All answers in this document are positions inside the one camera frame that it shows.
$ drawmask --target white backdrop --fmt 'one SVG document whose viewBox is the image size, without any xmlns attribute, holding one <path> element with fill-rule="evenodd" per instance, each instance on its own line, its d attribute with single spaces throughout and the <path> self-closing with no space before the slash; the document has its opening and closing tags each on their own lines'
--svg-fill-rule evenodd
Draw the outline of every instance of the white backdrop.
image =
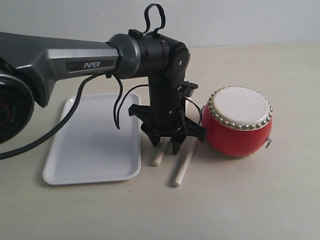
<svg viewBox="0 0 320 240">
<path fill-rule="evenodd" d="M 107 41 L 145 30 L 147 0 L 2 0 L 0 31 Z M 225 46 L 320 41 L 320 0 L 158 0 L 161 32 L 188 45 Z M 155 27 L 160 18 L 151 10 Z"/>
</svg>

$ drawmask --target red drum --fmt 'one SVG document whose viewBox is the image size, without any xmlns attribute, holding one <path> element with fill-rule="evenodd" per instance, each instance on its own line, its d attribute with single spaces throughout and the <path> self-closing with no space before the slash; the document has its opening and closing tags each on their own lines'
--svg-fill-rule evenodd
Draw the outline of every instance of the red drum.
<svg viewBox="0 0 320 240">
<path fill-rule="evenodd" d="M 240 86 L 215 91 L 203 108 L 206 141 L 230 157 L 246 157 L 271 143 L 272 111 L 260 93 Z"/>
</svg>

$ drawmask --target wooden drumstick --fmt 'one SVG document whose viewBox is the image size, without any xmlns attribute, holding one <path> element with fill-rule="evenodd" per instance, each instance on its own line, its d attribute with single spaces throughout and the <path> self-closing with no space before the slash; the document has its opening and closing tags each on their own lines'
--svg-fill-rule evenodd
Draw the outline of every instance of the wooden drumstick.
<svg viewBox="0 0 320 240">
<path fill-rule="evenodd" d="M 189 103 L 189 101 L 185 102 L 185 108 L 187 108 L 188 103 Z M 159 166 L 162 159 L 164 158 L 169 141 L 170 141 L 170 139 L 168 137 L 165 137 L 164 140 L 162 141 L 161 146 L 160 146 L 160 148 L 159 148 L 159 150 L 158 150 L 158 152 L 152 162 L 155 167 Z"/>
<path fill-rule="evenodd" d="M 179 171 L 173 181 L 173 184 L 176 187 L 179 187 L 182 183 L 182 180 L 184 179 L 184 176 L 186 174 L 186 171 L 187 171 L 187 168 L 188 168 L 189 163 L 191 161 L 191 158 L 196 150 L 197 144 L 198 144 L 198 139 L 197 138 L 192 139 L 192 142 L 189 146 L 188 152 L 186 153 L 185 159 L 183 160 L 183 162 L 180 166 L 180 169 L 179 169 Z"/>
</svg>

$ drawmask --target table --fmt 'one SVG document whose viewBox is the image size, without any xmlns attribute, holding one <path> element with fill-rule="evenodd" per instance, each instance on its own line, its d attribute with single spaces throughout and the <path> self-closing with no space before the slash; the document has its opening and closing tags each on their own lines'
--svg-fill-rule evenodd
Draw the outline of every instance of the table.
<svg viewBox="0 0 320 240">
<path fill-rule="evenodd" d="M 183 183 L 173 187 L 179 155 L 153 167 L 157 152 L 142 136 L 142 167 L 117 183 L 48 186 L 42 171 L 52 142 L 0 161 L 1 240 L 316 240 L 320 223 L 320 42 L 191 48 L 187 79 L 203 105 L 216 89 L 245 86 L 272 104 L 272 144 L 227 160 L 197 147 Z M 48 107 L 0 152 L 52 128 L 83 78 L 56 84 Z M 128 79 L 124 88 L 146 83 Z M 114 79 L 95 79 L 84 94 L 114 93 Z M 137 89 L 142 104 L 148 90 Z M 188 115 L 196 119 L 197 110 Z M 188 141 L 181 153 L 188 148 Z"/>
</svg>

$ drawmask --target white tray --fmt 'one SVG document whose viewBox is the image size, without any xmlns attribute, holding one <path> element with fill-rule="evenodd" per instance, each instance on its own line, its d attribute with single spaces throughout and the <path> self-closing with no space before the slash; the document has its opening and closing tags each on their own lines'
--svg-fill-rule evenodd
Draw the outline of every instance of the white tray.
<svg viewBox="0 0 320 240">
<path fill-rule="evenodd" d="M 127 96 L 119 117 L 113 119 L 116 94 L 83 95 L 66 125 L 53 139 L 43 170 L 50 185 L 125 181 L 141 168 L 140 120 L 128 114 L 131 104 L 140 104 L 139 95 Z M 75 97 L 65 103 L 61 119 Z"/>
</svg>

